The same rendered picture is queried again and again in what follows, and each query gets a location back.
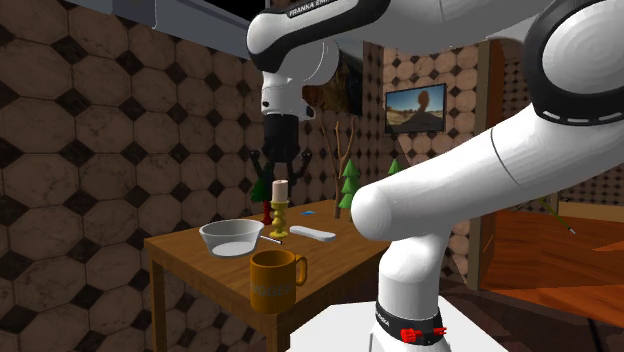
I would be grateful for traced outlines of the thin green rod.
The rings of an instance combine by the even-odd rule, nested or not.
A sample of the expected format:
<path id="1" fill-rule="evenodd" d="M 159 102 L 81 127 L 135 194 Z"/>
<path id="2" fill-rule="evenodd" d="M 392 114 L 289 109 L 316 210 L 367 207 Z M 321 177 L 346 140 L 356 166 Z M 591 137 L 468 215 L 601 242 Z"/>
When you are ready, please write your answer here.
<path id="1" fill-rule="evenodd" d="M 567 228 L 567 230 L 569 230 L 573 235 L 577 234 L 575 230 L 544 200 L 544 198 L 539 198 L 539 201 L 551 215 L 553 215 L 564 227 Z"/>

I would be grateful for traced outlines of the white candle on yellow candlestick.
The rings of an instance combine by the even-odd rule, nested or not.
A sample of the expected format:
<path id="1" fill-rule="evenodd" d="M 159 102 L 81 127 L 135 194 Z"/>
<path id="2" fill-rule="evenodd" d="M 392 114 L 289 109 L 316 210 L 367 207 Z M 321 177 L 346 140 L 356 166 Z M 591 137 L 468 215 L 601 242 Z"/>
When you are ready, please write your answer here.
<path id="1" fill-rule="evenodd" d="M 273 209 L 273 230 L 269 234 L 271 238 L 280 239 L 288 235 L 286 231 L 285 210 L 289 206 L 289 191 L 287 180 L 275 180 L 272 183 L 272 197 L 270 201 Z"/>

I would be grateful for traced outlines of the landscape wall picture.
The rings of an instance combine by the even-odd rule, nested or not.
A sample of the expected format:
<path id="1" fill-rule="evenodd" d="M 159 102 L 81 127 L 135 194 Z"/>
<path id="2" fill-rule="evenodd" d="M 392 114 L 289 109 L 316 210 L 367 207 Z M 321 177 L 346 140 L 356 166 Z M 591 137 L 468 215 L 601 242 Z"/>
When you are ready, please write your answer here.
<path id="1" fill-rule="evenodd" d="M 434 84 L 385 94 L 385 132 L 409 134 L 445 129 L 447 86 Z"/>

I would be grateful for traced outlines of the white remote control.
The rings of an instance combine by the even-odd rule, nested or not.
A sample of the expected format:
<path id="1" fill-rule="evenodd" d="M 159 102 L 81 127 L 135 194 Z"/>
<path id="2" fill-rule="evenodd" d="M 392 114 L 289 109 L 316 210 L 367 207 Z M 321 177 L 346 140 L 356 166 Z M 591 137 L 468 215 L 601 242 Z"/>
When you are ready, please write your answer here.
<path id="1" fill-rule="evenodd" d="M 304 236 L 307 238 L 315 239 L 320 242 L 331 242 L 336 239 L 336 234 L 327 231 L 321 231 L 305 226 L 293 225 L 289 228 L 289 231 L 293 234 Z"/>

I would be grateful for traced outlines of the large green toy tree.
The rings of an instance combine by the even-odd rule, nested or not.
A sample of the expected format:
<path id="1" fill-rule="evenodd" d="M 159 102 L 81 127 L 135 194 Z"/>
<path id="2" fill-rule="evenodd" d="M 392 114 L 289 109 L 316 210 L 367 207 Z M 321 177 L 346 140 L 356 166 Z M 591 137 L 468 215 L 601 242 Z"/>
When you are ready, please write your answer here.
<path id="1" fill-rule="evenodd" d="M 353 197 L 360 188 L 360 172 L 351 160 L 347 162 L 342 177 L 344 182 L 341 189 L 342 198 L 339 207 L 341 209 L 350 209 Z"/>

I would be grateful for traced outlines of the wooden table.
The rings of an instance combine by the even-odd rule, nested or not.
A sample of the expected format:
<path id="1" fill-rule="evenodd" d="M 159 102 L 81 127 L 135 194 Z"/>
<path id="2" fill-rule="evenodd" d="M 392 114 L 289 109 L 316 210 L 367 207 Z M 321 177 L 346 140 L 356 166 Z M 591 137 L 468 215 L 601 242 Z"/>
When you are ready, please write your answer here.
<path id="1" fill-rule="evenodd" d="M 314 215 L 301 215 L 304 211 Z M 209 254 L 199 230 L 191 228 L 144 241 L 150 259 L 152 345 L 167 352 L 164 270 L 209 297 L 266 336 L 267 352 L 286 352 L 290 334 L 332 304 L 339 303 L 361 283 L 376 279 L 387 242 L 371 242 L 359 235 L 345 216 L 335 219 L 331 200 L 295 206 L 285 212 L 289 224 L 333 232 L 336 239 L 320 242 L 289 235 L 281 247 L 308 260 L 308 280 L 297 290 L 288 311 L 267 315 L 250 305 L 250 258 L 217 259 Z"/>

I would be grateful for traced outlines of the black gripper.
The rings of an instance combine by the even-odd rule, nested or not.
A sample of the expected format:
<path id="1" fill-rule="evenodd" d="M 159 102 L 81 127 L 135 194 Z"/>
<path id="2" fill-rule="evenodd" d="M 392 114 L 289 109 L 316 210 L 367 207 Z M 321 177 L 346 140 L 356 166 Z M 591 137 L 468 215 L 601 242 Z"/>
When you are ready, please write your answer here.
<path id="1" fill-rule="evenodd" d="M 293 169 L 293 160 L 300 152 L 299 119 L 295 115 L 268 114 L 264 118 L 263 153 L 268 157 L 264 166 L 260 165 L 258 150 L 250 150 L 249 158 L 257 176 L 271 182 L 274 179 L 275 162 L 286 163 L 288 183 L 291 187 L 305 175 L 312 158 L 308 151 L 301 154 L 302 163 Z"/>

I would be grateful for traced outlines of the orange mug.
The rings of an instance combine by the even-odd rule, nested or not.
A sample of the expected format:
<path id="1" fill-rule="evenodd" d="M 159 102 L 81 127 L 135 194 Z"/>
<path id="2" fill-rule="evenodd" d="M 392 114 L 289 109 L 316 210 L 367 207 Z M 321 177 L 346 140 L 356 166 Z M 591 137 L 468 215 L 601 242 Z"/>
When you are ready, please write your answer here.
<path id="1" fill-rule="evenodd" d="M 307 281 L 305 256 L 273 249 L 250 258 L 250 304 L 264 314 L 278 314 L 296 302 L 297 288 Z"/>

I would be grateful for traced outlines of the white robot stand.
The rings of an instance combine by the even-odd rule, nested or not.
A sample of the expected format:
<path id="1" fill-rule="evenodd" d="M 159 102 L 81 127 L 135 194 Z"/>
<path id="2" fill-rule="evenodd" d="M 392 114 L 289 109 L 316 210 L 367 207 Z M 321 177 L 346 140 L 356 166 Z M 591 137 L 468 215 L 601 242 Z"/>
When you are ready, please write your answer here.
<path id="1" fill-rule="evenodd" d="M 442 296 L 439 308 L 452 352 L 508 352 Z M 375 302 L 336 304 L 291 334 L 287 352 L 368 352 Z"/>

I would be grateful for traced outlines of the clear glass bowl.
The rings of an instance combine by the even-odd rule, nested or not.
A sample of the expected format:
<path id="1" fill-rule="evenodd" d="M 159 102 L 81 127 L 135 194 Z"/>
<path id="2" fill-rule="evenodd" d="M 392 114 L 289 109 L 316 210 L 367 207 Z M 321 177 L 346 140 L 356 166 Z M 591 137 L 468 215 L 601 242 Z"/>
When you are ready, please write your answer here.
<path id="1" fill-rule="evenodd" d="M 253 252 L 264 224 L 251 219 L 230 219 L 211 222 L 199 233 L 213 257 L 235 258 Z"/>

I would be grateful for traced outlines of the green cone on red stand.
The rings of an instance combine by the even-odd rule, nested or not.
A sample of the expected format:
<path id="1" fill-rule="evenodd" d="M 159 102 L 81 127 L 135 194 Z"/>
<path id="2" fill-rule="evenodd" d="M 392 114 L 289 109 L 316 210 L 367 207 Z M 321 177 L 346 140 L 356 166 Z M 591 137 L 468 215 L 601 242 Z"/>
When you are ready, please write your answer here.
<path id="1" fill-rule="evenodd" d="M 250 199 L 253 203 L 261 202 L 263 205 L 263 224 L 270 225 L 273 221 L 271 217 L 271 200 L 272 200 L 272 171 L 269 164 L 261 171 L 260 176 L 254 184 L 251 191 Z"/>

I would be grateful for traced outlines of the bare brown branch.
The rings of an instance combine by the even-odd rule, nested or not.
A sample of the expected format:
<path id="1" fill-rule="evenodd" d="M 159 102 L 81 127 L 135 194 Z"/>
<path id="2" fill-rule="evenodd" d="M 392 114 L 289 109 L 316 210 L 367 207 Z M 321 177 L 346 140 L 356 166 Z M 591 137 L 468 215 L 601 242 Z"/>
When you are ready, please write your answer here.
<path id="1" fill-rule="evenodd" d="M 321 129 L 321 133 L 323 135 L 323 139 L 325 142 L 325 149 L 329 155 L 330 161 L 331 161 L 331 166 L 332 166 L 332 176 L 333 176 L 333 180 L 334 180 L 334 185 L 335 185 L 335 196 L 334 196 L 334 218 L 335 219 L 339 219 L 341 216 L 341 208 L 339 207 L 339 204 L 342 200 L 342 193 L 341 193 L 341 189 L 342 189 L 342 183 L 341 183 L 341 176 L 343 171 L 346 168 L 346 165 L 350 159 L 351 156 L 351 150 L 352 150 L 352 145 L 353 145 L 353 141 L 354 141 L 354 129 L 355 129 L 355 118 L 351 117 L 350 120 L 350 127 L 349 130 L 351 132 L 350 136 L 349 136 L 349 140 L 346 146 L 346 149 L 344 152 L 342 152 L 341 150 L 341 132 L 340 132 L 340 122 L 337 121 L 335 123 L 335 127 L 334 127 L 334 132 L 335 132 L 335 147 L 332 147 L 330 145 L 330 140 L 329 140 L 329 134 L 327 132 L 327 129 L 325 127 L 325 123 L 322 117 L 319 118 L 319 125 L 320 125 L 320 129 Z"/>

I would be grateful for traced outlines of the wooden door frame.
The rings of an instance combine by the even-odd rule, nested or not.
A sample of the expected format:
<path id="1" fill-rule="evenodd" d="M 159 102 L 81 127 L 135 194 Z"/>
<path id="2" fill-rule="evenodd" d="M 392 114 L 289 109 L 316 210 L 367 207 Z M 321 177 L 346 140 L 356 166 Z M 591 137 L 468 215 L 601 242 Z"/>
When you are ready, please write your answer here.
<path id="1" fill-rule="evenodd" d="M 474 139 L 477 140 L 477 169 L 488 171 L 499 162 L 494 156 L 489 128 L 503 120 L 503 88 L 505 57 L 499 40 L 478 45 L 477 97 Z M 466 285 L 480 290 L 494 256 L 496 213 L 470 220 L 469 269 Z"/>

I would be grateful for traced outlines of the dark wall picture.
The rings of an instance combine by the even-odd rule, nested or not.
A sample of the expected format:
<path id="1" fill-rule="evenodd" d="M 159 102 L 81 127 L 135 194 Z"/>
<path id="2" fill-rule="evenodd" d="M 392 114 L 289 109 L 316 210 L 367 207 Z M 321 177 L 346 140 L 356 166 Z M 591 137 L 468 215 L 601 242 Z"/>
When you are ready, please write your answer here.
<path id="1" fill-rule="evenodd" d="M 339 48 L 337 70 L 321 86 L 305 86 L 303 98 L 312 107 L 352 115 L 362 114 L 363 42 L 336 39 Z"/>

